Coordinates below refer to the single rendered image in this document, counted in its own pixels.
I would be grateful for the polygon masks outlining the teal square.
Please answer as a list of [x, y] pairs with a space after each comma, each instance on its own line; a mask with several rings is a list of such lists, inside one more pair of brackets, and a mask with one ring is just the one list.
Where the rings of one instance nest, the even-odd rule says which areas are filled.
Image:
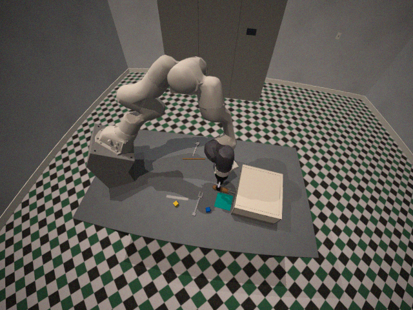
[[218, 193], [214, 207], [230, 211], [233, 196], [223, 193]]

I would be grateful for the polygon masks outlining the small beige cabinet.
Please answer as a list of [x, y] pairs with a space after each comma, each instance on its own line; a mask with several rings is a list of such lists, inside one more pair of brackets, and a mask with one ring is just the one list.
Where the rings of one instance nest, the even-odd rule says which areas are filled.
[[282, 220], [283, 175], [243, 165], [231, 214], [275, 224]]

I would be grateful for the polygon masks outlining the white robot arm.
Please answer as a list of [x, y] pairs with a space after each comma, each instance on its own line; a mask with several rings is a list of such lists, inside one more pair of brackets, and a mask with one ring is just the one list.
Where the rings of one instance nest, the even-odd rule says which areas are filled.
[[196, 93], [201, 116], [212, 123], [222, 123], [224, 133], [205, 144], [205, 155], [216, 163], [214, 174], [228, 176], [239, 167], [234, 161], [237, 141], [232, 116], [225, 108], [222, 83], [216, 77], [206, 77], [206, 72], [207, 63], [201, 57], [176, 61], [161, 56], [140, 82], [118, 89], [117, 102], [134, 111], [127, 112], [115, 126], [101, 129], [95, 142], [117, 155], [130, 152], [141, 126], [165, 113], [165, 104], [158, 97], [170, 86], [181, 94]]

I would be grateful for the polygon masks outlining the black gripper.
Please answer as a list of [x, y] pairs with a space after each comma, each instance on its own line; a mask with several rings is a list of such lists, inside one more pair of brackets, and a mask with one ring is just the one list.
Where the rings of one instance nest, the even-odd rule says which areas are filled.
[[[222, 186], [222, 184], [223, 184], [223, 181], [226, 180], [226, 179], [228, 178], [228, 176], [227, 176], [227, 177], [224, 177], [224, 178], [218, 176], [217, 174], [215, 174], [215, 176], [216, 176], [216, 178], [217, 178], [216, 192], [220, 193], [220, 188], [221, 188], [221, 186]], [[220, 183], [221, 183], [221, 184], [220, 184]], [[217, 188], [217, 187], [218, 187], [218, 188]]]

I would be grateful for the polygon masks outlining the steel hook with wooden handle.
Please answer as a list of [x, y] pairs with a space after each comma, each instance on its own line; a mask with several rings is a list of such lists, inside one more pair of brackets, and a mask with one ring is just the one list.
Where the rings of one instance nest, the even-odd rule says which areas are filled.
[[[216, 186], [217, 186], [217, 185], [213, 185], [212, 188], [213, 188], [214, 190], [216, 190]], [[233, 193], [233, 194], [236, 194], [235, 192], [232, 192], [232, 191], [229, 191], [229, 190], [230, 190], [230, 189], [221, 187], [221, 190], [220, 190], [220, 191], [221, 191], [221, 192], [225, 192], [225, 193], [227, 193], [227, 194], [228, 194], [229, 192], [230, 192], [230, 193]]]

